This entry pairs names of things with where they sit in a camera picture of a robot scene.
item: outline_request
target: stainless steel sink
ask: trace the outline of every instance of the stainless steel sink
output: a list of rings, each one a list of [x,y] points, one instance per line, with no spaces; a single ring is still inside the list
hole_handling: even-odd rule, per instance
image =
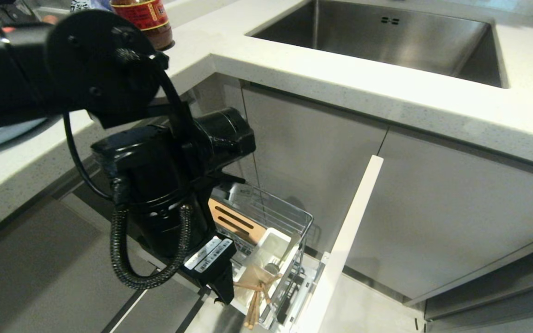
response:
[[[503,87],[488,23],[319,0],[253,36]]]

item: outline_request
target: barcode label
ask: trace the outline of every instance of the barcode label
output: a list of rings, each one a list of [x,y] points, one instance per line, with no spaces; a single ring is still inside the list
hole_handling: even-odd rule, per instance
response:
[[[188,268],[189,270],[192,270],[196,265],[198,265],[207,255],[213,251],[214,248],[216,248],[219,243],[222,240],[219,239],[219,237],[214,236],[213,239],[211,239],[203,248],[197,251],[197,253],[193,254],[192,257],[190,257],[188,260],[186,260],[186,263],[184,263],[184,267]]]
[[[217,259],[225,250],[230,246],[232,241],[229,238],[226,238],[222,240],[222,242],[219,243],[219,245],[207,255],[207,257],[197,266],[194,270],[196,270],[199,273],[204,272],[209,268],[209,266]]]

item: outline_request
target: white countertop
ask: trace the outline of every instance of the white countertop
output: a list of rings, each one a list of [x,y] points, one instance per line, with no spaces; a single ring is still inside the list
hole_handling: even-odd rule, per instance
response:
[[[353,0],[493,23],[508,88],[260,40],[308,0],[239,0],[174,29],[168,74],[180,93],[218,72],[533,161],[533,18],[435,0]],[[72,125],[82,158],[105,134]],[[73,167],[62,123],[0,152],[0,221]]]

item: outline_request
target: sauce bottle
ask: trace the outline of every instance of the sauce bottle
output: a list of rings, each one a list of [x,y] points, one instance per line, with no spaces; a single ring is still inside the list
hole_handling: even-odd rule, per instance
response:
[[[172,27],[161,0],[111,0],[114,12],[133,23],[152,42],[156,50],[174,44]]]

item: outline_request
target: red label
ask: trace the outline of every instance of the red label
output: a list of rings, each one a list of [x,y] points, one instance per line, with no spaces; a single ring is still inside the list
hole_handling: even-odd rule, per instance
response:
[[[114,12],[133,23],[140,30],[150,30],[167,25],[167,14],[161,0],[151,0],[131,5],[112,5]]]

